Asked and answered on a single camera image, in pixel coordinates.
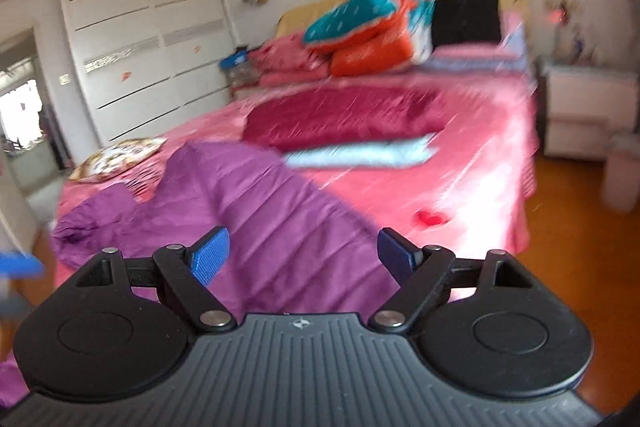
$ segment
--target nightstand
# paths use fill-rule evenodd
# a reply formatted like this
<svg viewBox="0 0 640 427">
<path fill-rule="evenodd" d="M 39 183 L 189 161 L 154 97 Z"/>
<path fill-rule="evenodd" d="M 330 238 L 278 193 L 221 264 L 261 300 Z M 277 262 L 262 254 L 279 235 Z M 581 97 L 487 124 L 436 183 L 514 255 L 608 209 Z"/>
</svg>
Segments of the nightstand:
<svg viewBox="0 0 640 427">
<path fill-rule="evenodd" d="M 538 60 L 538 131 L 546 156 L 604 160 L 610 136 L 633 132 L 638 74 Z"/>
</svg>

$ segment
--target doorway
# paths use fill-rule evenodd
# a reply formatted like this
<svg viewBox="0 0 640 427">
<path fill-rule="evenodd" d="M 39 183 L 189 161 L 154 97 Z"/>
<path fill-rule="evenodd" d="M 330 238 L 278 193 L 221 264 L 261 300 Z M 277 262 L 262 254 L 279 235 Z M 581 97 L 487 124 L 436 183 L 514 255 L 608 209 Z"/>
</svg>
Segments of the doorway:
<svg viewBox="0 0 640 427">
<path fill-rule="evenodd" d="M 52 223 L 72 166 L 52 110 L 33 34 L 0 52 L 0 140 L 8 167 L 40 225 Z"/>
</svg>

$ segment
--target white wardrobe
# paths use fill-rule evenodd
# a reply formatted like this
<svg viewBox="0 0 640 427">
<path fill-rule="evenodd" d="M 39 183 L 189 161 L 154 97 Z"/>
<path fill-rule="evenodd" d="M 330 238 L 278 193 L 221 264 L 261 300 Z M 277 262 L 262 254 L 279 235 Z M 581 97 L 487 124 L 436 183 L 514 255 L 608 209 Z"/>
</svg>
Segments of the white wardrobe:
<svg viewBox="0 0 640 427">
<path fill-rule="evenodd" d="M 82 92 L 103 145 L 157 136 L 229 101 L 221 0 L 62 0 Z"/>
</svg>

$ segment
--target white cabinet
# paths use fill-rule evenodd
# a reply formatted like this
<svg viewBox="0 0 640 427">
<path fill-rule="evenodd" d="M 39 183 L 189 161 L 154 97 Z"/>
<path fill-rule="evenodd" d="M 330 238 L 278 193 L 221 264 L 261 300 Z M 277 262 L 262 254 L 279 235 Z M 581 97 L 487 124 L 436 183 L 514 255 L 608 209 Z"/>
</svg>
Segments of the white cabinet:
<svg viewBox="0 0 640 427">
<path fill-rule="evenodd" d="M 153 136 L 229 100 L 221 0 L 63 0 L 82 91 L 103 144 Z"/>
<path fill-rule="evenodd" d="M 609 137 L 638 119 L 636 73 L 543 63 L 545 155 L 604 160 Z"/>
</svg>

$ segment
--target orange floor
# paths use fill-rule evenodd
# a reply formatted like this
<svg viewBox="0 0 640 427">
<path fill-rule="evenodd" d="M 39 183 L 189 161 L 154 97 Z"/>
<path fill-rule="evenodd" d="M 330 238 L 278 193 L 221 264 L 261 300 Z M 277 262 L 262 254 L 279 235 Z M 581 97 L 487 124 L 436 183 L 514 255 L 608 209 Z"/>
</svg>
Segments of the orange floor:
<svg viewBox="0 0 640 427">
<path fill-rule="evenodd" d="M 518 258 L 590 328 L 595 355 L 579 392 L 612 412 L 640 393 L 640 205 L 628 216 L 604 209 L 599 164 L 536 166 L 531 247 Z"/>
</svg>

